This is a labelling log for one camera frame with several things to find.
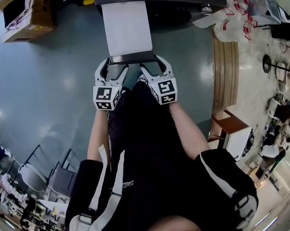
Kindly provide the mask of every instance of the gray floor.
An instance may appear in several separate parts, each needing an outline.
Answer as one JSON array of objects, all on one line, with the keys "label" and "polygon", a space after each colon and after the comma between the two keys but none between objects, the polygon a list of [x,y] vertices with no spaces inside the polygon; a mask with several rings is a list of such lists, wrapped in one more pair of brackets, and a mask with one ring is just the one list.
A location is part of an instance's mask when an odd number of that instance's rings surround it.
[{"label": "gray floor", "polygon": [[276,89],[282,92],[286,99],[290,98],[290,88],[288,91],[279,88],[276,69],[272,67],[269,75],[264,73],[262,69],[262,59],[265,54],[271,55],[272,60],[277,63],[283,62],[288,65],[290,49],[284,52],[286,47],[282,41],[272,38],[270,30],[255,28],[251,36],[251,42],[239,43],[238,100],[236,105],[228,108],[229,111],[254,129],[258,125],[254,146],[246,157],[237,163],[240,168],[245,168],[245,170],[248,170],[245,162],[250,163],[261,150],[264,128],[269,121],[265,111],[267,101],[273,97]]},{"label": "gray floor", "polygon": [[[75,170],[86,158],[94,73],[109,55],[94,6],[70,5],[59,13],[58,24],[32,43],[4,44],[0,16],[0,141],[20,163],[40,144],[30,162],[45,175],[69,148]],[[179,101],[208,136],[214,91],[210,29],[153,33],[152,43],[173,67]],[[131,67],[128,86],[138,71]]]}]

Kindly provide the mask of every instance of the white strap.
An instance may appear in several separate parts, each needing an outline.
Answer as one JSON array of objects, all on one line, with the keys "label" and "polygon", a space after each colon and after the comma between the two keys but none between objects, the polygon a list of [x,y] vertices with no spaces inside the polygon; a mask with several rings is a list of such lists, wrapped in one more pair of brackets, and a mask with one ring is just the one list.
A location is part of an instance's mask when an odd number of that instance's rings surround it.
[{"label": "white strap", "polygon": [[103,169],[102,169],[102,172],[100,175],[99,183],[97,185],[95,194],[93,195],[91,202],[90,202],[90,205],[89,205],[89,208],[93,209],[93,210],[98,209],[99,198],[101,195],[102,186],[103,186],[103,182],[104,182],[104,178],[105,178],[105,172],[106,172],[106,168],[107,168],[107,156],[106,156],[106,151],[105,151],[104,145],[100,146],[99,153],[100,153],[101,158],[102,158]]},{"label": "white strap", "polygon": [[124,160],[125,160],[125,151],[120,154],[120,160],[118,163],[118,169],[116,173],[116,179],[113,186],[112,195],[108,201],[105,211],[93,222],[89,231],[101,231],[106,224],[112,218],[122,194],[122,184],[123,184],[123,175],[124,175]]},{"label": "white strap", "polygon": [[[210,175],[210,177],[215,181],[215,183],[221,188],[221,190],[226,193],[226,195],[229,198],[233,197],[233,194],[236,192],[235,189],[233,189],[225,180],[219,178],[210,168],[209,166],[205,163],[204,159],[202,158],[202,154],[199,154],[200,158],[201,158],[201,162],[204,165],[204,167],[206,168],[208,174]],[[239,202],[239,206],[242,206],[245,202],[247,201],[247,203],[241,207],[240,209],[237,208],[237,206],[235,207],[235,210],[239,210],[240,212],[240,216],[242,218],[244,218],[245,220],[243,222],[241,222],[238,226],[237,229],[242,229],[248,226],[249,221],[253,218],[253,216],[256,213],[257,210],[257,201],[255,199],[255,197],[251,196],[251,195],[247,195],[246,198],[243,198],[240,202]]]},{"label": "white strap", "polygon": [[110,221],[115,210],[117,209],[117,206],[119,204],[119,201],[120,201],[121,195],[122,195],[123,175],[124,175],[124,160],[125,160],[125,151],[123,151],[120,154],[120,160],[118,163],[118,169],[117,169],[117,173],[116,173],[115,183],[113,186],[113,192],[112,192],[112,195],[108,201],[108,204],[107,204],[105,211],[92,223],[92,225],[88,225],[88,224],[80,222],[79,221],[80,215],[73,217],[72,220],[70,221],[70,226],[69,226],[70,231],[101,231],[106,226],[106,224]]}]

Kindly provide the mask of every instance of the wooden table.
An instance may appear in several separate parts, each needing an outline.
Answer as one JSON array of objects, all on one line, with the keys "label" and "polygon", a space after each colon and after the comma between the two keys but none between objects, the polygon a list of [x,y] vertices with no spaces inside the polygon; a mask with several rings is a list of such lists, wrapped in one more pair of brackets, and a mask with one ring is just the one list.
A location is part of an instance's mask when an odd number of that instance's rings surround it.
[{"label": "wooden table", "polygon": [[212,120],[222,129],[218,147],[225,148],[236,161],[239,161],[252,128],[228,110],[224,112],[230,117],[221,120],[212,117]]}]

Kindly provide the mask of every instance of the white paper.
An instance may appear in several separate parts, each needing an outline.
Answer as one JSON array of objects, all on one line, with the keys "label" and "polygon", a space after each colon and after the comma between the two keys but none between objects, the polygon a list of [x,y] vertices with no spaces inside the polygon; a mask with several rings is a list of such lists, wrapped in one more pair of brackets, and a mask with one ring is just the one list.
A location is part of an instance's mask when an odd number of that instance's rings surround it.
[{"label": "white paper", "polygon": [[103,4],[102,11],[111,56],[152,50],[144,1]]}]

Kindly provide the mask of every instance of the cardboard box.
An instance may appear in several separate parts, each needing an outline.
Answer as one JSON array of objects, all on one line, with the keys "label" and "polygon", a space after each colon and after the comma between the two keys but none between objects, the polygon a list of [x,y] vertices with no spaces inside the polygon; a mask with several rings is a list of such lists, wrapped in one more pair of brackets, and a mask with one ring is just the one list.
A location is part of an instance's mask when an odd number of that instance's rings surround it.
[{"label": "cardboard box", "polygon": [[50,0],[0,0],[0,10],[5,20],[3,42],[28,42],[56,27]]}]

